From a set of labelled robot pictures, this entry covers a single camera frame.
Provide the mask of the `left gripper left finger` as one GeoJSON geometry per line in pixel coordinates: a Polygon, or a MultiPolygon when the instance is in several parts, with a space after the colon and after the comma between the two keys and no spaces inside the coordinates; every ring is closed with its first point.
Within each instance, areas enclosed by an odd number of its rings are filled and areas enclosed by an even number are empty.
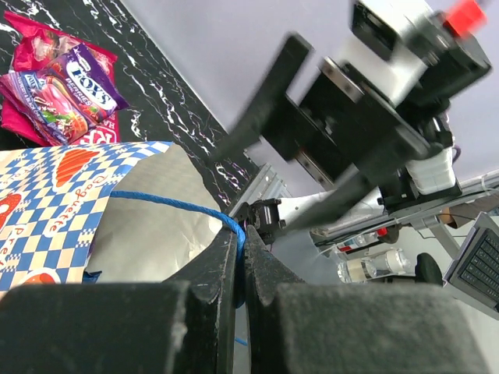
{"type": "Polygon", "coordinates": [[[237,237],[161,283],[29,284],[1,301],[4,373],[230,373],[237,237]]]}

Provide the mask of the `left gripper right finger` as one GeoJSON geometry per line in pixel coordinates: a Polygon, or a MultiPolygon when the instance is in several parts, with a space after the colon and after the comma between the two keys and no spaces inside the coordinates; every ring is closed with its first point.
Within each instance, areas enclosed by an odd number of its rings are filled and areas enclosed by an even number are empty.
{"type": "Polygon", "coordinates": [[[315,285],[245,243],[254,373],[486,373],[456,301],[429,284],[315,285]]]}

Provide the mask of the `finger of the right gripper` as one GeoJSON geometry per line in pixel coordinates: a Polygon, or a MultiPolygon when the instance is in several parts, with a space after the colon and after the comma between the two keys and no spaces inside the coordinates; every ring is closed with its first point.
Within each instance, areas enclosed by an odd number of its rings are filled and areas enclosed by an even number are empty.
{"type": "Polygon", "coordinates": [[[267,74],[239,116],[232,131],[216,146],[211,162],[232,157],[259,141],[312,47],[301,35],[289,34],[267,74]]]}
{"type": "Polygon", "coordinates": [[[326,192],[292,199],[292,205],[299,209],[294,214],[282,215],[284,234],[337,222],[390,177],[388,164],[371,159],[359,166],[350,164],[335,180],[331,180],[309,156],[299,155],[296,160],[314,178],[323,178],[321,184],[326,192]]]}

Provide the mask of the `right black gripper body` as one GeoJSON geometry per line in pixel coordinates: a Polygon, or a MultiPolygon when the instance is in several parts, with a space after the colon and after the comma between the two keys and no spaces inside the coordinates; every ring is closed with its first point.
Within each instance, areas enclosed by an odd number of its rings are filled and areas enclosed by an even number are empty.
{"type": "Polygon", "coordinates": [[[350,64],[324,59],[299,105],[287,111],[287,159],[314,164],[336,181],[351,166],[370,183],[383,183],[431,145],[350,64]]]}

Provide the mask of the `blue checkered paper bag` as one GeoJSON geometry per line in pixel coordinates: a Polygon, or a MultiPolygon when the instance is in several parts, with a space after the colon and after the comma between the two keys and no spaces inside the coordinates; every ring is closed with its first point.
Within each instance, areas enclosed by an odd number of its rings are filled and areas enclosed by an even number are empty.
{"type": "Polygon", "coordinates": [[[228,227],[186,152],[169,142],[1,153],[1,292],[29,283],[161,281],[228,227]]]}

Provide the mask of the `purple Fox's candy bag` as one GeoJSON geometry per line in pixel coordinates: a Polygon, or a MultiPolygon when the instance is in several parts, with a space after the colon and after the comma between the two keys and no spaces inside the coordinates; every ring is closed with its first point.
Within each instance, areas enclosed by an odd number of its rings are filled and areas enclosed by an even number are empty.
{"type": "Polygon", "coordinates": [[[1,76],[1,94],[52,146],[69,145],[129,106],[85,44],[42,69],[1,76]]]}

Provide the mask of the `pink chips bag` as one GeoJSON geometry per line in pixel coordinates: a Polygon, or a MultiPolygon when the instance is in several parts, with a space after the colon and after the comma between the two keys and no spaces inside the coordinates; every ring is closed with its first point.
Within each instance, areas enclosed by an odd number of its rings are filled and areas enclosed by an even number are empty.
{"type": "Polygon", "coordinates": [[[38,146],[117,143],[118,111],[110,51],[14,12],[5,19],[22,38],[1,77],[2,128],[38,146]]]}

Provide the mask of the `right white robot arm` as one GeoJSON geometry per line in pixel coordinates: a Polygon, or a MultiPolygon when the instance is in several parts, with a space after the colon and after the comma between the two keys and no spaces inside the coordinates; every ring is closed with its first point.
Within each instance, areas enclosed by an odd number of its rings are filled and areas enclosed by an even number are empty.
{"type": "Polygon", "coordinates": [[[491,64],[474,37],[441,34],[428,48],[429,63],[396,48],[403,65],[396,72],[352,39],[342,56],[323,60],[296,103],[287,90],[312,48],[290,35],[211,160],[265,139],[323,186],[326,195],[309,199],[281,231],[334,224],[376,190],[389,213],[455,195],[454,138],[444,114],[453,96],[483,78],[491,64]]]}

